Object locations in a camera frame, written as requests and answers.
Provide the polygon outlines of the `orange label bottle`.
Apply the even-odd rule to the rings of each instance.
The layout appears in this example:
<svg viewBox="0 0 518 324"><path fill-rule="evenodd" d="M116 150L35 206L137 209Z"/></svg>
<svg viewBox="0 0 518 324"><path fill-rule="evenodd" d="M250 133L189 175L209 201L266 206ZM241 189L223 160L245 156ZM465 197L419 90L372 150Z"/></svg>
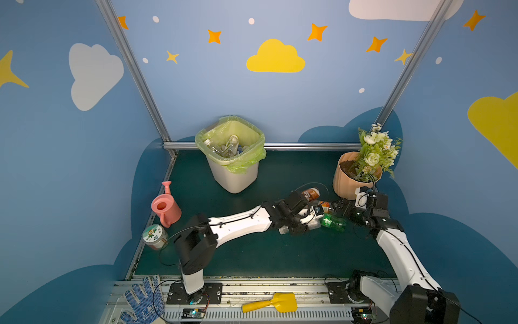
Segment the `orange label bottle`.
<svg viewBox="0 0 518 324"><path fill-rule="evenodd" d="M318 205L321 206L323 212L326 214L334 215L336 213L335 205L332 202L319 201Z"/></svg>

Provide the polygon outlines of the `clear bottle white label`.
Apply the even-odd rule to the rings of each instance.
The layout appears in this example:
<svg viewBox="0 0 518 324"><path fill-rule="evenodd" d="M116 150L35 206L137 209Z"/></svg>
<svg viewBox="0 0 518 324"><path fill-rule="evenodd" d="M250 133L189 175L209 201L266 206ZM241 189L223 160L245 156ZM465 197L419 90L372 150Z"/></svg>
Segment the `clear bottle white label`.
<svg viewBox="0 0 518 324"><path fill-rule="evenodd" d="M279 228L280 235L285 235L290 233L290 228L286 225Z"/></svg>

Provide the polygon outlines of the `green plastic bottle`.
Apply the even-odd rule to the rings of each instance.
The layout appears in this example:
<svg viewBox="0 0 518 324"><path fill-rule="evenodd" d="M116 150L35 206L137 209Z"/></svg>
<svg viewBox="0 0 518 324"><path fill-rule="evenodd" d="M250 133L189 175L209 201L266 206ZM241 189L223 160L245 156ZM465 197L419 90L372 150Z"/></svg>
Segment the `green plastic bottle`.
<svg viewBox="0 0 518 324"><path fill-rule="evenodd" d="M337 232L344 232L346 228L346 221L343 218L331 215L324 214L324 216L320 219L321 226L325 228L330 228Z"/></svg>

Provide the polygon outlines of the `lime label jar bottle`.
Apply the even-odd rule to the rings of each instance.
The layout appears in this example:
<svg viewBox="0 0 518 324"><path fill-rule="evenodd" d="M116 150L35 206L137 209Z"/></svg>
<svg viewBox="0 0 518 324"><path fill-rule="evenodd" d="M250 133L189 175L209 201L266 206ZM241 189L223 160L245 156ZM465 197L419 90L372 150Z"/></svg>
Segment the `lime label jar bottle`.
<svg viewBox="0 0 518 324"><path fill-rule="evenodd" d="M229 140L227 141L224 150L222 152L222 156L224 158L231 158L237 155L238 149L240 145L240 140L237 135L231 135Z"/></svg>

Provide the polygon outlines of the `clear bottle white cap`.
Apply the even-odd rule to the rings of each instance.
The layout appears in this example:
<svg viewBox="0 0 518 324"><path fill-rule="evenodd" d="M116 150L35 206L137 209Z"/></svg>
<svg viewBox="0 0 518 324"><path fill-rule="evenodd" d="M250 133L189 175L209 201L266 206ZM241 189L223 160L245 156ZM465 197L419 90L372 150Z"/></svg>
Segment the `clear bottle white cap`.
<svg viewBox="0 0 518 324"><path fill-rule="evenodd" d="M220 147L218 147L217 145L215 145L215 144L213 143L213 141L212 141L212 140L210 140L210 139L206 139L206 140L204 141L204 144L205 144L205 145L206 145L206 146L207 146L207 147L208 147L212 152L214 152L215 154L217 154L217 155L219 155L219 156L221 156L221 155L222 155L221 148L220 148Z"/></svg>

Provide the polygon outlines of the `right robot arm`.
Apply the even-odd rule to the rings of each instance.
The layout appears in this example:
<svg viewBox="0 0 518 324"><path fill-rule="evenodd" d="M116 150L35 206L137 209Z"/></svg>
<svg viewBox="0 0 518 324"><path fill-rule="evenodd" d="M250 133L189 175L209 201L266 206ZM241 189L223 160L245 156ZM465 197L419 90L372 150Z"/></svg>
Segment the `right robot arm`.
<svg viewBox="0 0 518 324"><path fill-rule="evenodd" d="M347 283L351 302L373 302L390 323L457 323L461 306L444 291L410 246L403 226L391 218L384 194L361 192L354 201L332 202L333 215L369 229L398 280L385 284L374 272L355 270Z"/></svg>

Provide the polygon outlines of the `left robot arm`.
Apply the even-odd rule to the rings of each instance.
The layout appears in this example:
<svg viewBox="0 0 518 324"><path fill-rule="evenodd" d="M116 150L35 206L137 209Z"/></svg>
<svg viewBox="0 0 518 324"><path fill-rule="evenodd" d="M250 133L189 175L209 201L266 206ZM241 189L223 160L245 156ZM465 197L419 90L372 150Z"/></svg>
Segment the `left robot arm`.
<svg viewBox="0 0 518 324"><path fill-rule="evenodd" d="M243 213L225 217L195 215L173 235L184 291L191 296L205 286L204 269L223 244L247 236L277 230L280 234L303 234L318 225L324 210L316 201L293 191L288 198L267 201Z"/></svg>

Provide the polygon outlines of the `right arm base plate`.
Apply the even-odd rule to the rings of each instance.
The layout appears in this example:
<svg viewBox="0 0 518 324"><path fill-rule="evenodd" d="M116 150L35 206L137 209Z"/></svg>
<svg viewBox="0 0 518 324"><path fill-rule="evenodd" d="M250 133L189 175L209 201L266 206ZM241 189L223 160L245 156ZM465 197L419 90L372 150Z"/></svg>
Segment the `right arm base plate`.
<svg viewBox="0 0 518 324"><path fill-rule="evenodd" d="M331 304L368 304L370 302L380 303L384 295L377 288L361 287L360 282L326 282L329 300Z"/></svg>

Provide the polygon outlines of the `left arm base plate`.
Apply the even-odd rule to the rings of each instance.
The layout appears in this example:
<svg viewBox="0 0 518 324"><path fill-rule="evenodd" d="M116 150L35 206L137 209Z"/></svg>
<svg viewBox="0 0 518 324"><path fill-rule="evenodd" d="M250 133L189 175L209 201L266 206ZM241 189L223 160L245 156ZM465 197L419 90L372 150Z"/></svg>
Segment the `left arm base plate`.
<svg viewBox="0 0 518 324"><path fill-rule="evenodd" d="M205 283L204 287L188 294L183 283L174 282L167 293L167 305L219 305L223 294L222 283Z"/></svg>

